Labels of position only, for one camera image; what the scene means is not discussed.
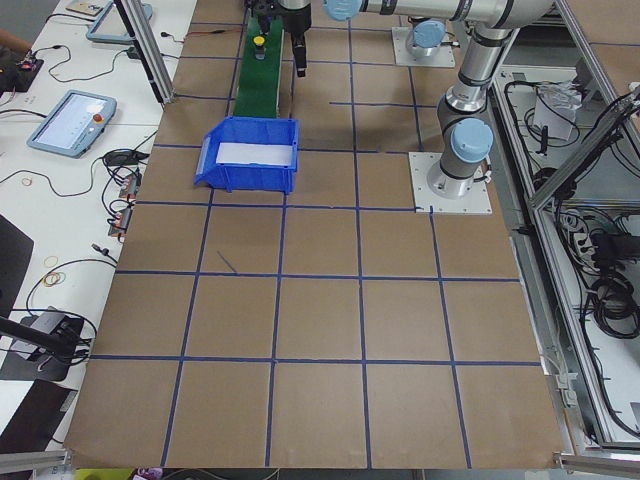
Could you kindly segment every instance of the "blue joint cap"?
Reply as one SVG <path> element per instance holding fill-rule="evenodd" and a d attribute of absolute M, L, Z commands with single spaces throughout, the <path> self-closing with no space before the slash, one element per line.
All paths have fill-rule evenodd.
<path fill-rule="evenodd" d="M 422 48 L 434 48 L 442 43 L 446 33 L 443 22 L 426 20 L 413 29 L 413 43 Z"/>
<path fill-rule="evenodd" d="M 324 0 L 325 13 L 338 22 L 346 22 L 355 17 L 362 7 L 362 0 Z"/>
<path fill-rule="evenodd" d="M 479 163 L 493 146 L 493 132 L 489 125 L 477 118 L 467 118 L 458 123 L 451 133 L 451 148 L 465 163 Z"/>

